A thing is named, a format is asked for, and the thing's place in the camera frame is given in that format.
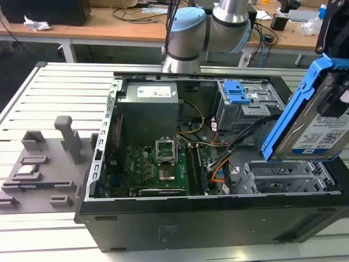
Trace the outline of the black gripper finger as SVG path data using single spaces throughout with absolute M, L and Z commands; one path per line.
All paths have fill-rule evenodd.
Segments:
M 348 72 L 329 72 L 319 91 L 324 97 L 320 99 L 317 112 L 323 117 L 339 118 L 348 109 Z

